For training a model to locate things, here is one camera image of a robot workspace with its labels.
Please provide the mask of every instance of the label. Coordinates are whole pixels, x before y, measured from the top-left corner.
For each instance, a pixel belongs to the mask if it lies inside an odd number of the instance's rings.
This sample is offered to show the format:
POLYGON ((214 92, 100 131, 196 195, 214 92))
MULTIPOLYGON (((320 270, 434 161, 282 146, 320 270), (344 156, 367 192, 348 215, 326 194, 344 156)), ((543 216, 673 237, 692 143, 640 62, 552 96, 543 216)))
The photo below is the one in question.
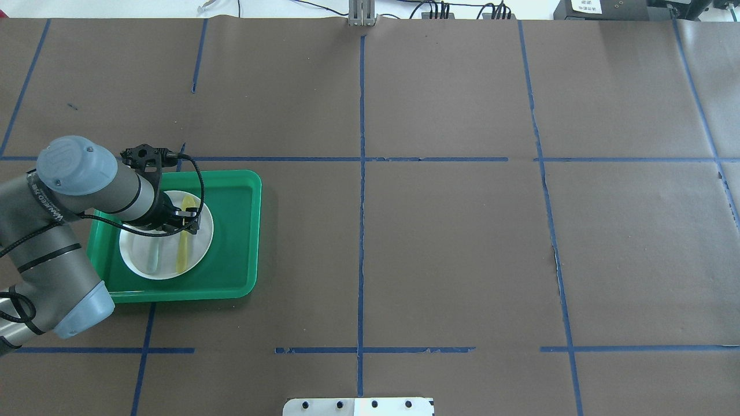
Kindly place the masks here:
POLYGON ((601 0, 571 0, 571 6, 576 12, 602 14, 601 0))

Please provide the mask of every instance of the black cable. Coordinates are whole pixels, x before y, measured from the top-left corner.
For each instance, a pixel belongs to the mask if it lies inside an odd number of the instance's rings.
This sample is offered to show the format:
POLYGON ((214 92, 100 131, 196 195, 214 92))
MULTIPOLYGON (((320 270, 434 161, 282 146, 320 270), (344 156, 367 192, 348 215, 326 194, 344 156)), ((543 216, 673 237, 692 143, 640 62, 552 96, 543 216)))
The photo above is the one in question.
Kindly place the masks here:
POLYGON ((336 13, 339 16, 349 16, 349 13, 337 12, 336 10, 330 9, 327 6, 322 6, 321 4, 316 4, 316 3, 311 3, 310 1, 305 1, 305 0, 292 0, 292 1, 295 1, 296 3, 310 4, 311 6, 319 7, 320 9, 324 9, 324 10, 328 10, 328 11, 330 11, 332 13, 336 13))
POLYGON ((504 0, 501 0, 498 7, 494 9, 494 14, 491 15, 491 19, 496 19, 496 20, 504 19, 504 15, 506 14, 507 8, 508 7, 506 6, 506 4, 504 4, 504 0))
POLYGON ((15 242, 13 242, 11 244, 8 244, 7 247, 3 248, 3 250, 0 250, 0 257, 3 257, 4 255, 6 255, 9 252, 12 252, 13 249, 15 249, 16 247, 18 247, 21 244, 25 243, 26 241, 30 240, 31 238, 34 238, 37 235, 44 234, 46 231, 49 231, 50 229, 52 229, 54 227, 59 227, 60 225, 61 225, 60 223, 51 223, 51 224, 48 224, 45 227, 39 228, 36 231, 31 232, 29 235, 26 235, 25 237, 22 237, 22 238, 18 239, 17 241, 15 241, 15 242))
POLYGON ((0 299, 15 299, 17 301, 21 301, 25 303, 26 306, 28 306, 28 309, 30 311, 30 314, 26 315, 26 311, 23 310, 23 308, 21 308, 21 310, 17 310, 16 308, 16 312, 18 313, 18 316, 20 316, 20 318, 16 318, 15 316, 0 311, 0 318, 15 323, 28 323, 33 321, 33 319, 36 317, 36 306, 26 296, 23 296, 17 292, 0 292, 0 299))
MULTIPOLYGON (((201 211, 203 211, 203 205, 206 200, 206 185, 203 181, 203 175, 201 174, 201 169, 198 167, 198 164, 195 163, 195 160, 193 158, 191 158, 188 155, 178 154, 178 159, 185 159, 186 161, 189 161, 190 163, 192 163, 192 166, 195 168, 195 173, 198 174, 198 180, 201 183, 201 204, 198 206, 198 211, 195 213, 195 217, 193 217, 193 219, 195 219, 195 218, 200 217, 201 211)), ((122 229, 123 231, 128 231, 132 234, 141 235, 142 237, 169 237, 171 235, 175 235, 181 231, 184 231, 190 225, 189 223, 187 223, 183 225, 182 227, 176 229, 175 231, 163 232, 161 234, 154 234, 151 232, 143 232, 137 229, 124 227, 123 225, 120 225, 119 223, 115 221, 111 221, 108 218, 103 218, 97 215, 82 214, 82 215, 78 215, 78 217, 83 218, 83 219, 90 219, 90 220, 104 222, 105 224, 108 224, 111 227, 122 229)))
POLYGON ((422 7, 424 4, 427 4, 427 3, 429 3, 429 18, 431 19, 431 12, 432 12, 431 4, 434 3, 434 6, 435 7, 437 6, 437 3, 432 0, 425 0, 425 1, 419 2, 419 4, 417 4, 417 6, 414 7, 414 10, 411 12, 411 16, 409 16, 408 18, 413 19, 414 14, 416 14, 416 11, 419 10, 419 7, 422 7))
POLYGON ((491 7, 493 8, 493 11, 492 11, 492 13, 495 13, 495 12, 496 12, 496 5, 495 5, 495 4, 493 4, 493 3, 486 3, 486 4, 484 4, 484 5, 483 5, 483 7, 481 7, 481 8, 480 8, 480 11, 478 12, 478 16, 475 16, 475 19, 476 19, 476 20, 480 19, 480 16, 482 16, 482 15, 483 15, 483 11, 484 11, 484 10, 485 10, 485 8, 486 8, 486 7, 488 7, 488 6, 491 6, 491 7))

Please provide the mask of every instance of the metal bracket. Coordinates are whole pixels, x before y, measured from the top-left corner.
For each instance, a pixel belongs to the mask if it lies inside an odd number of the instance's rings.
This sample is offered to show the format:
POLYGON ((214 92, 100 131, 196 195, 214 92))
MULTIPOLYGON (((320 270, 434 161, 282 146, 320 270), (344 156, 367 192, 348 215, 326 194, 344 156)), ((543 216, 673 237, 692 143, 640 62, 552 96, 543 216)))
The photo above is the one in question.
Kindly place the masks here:
POLYGON ((349 0, 350 26, 375 26, 375 0, 349 0))
POLYGON ((434 416, 434 399, 426 397, 362 397, 291 399, 283 416, 434 416))
POLYGON ((177 166, 177 153, 165 147, 151 147, 148 144, 139 144, 121 152, 121 161, 136 173, 148 180, 154 193, 159 193, 159 182, 162 179, 162 168, 177 166))

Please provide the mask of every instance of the green tray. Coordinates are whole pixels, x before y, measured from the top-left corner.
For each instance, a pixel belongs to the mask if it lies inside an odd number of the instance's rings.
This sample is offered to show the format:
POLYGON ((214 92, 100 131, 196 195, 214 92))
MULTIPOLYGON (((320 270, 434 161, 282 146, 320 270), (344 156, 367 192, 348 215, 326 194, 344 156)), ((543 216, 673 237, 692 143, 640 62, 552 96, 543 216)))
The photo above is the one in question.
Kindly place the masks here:
MULTIPOLYGON (((124 263, 115 227, 93 221, 87 256, 116 303, 240 298, 257 283, 262 180, 251 170, 203 172, 214 237, 208 253, 190 271, 165 281, 136 275, 124 263)), ((162 190, 200 195, 195 172, 167 172, 162 190)), ((97 215, 115 220, 112 215, 97 215)))

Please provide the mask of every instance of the table surface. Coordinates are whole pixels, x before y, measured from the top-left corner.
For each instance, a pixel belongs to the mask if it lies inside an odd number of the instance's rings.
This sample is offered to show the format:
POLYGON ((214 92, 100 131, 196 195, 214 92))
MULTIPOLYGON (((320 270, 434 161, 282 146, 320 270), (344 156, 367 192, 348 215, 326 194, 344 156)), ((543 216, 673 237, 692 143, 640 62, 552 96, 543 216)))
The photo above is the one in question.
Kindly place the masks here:
MULTIPOLYGON (((122 304, 36 338, 2 358, 2 412, 408 395, 438 415, 734 414, 738 38, 685 21, 0 21, 0 180, 67 134, 184 144, 263 180, 250 295, 122 304)), ((17 280, 3 258, 0 287, 17 280)))

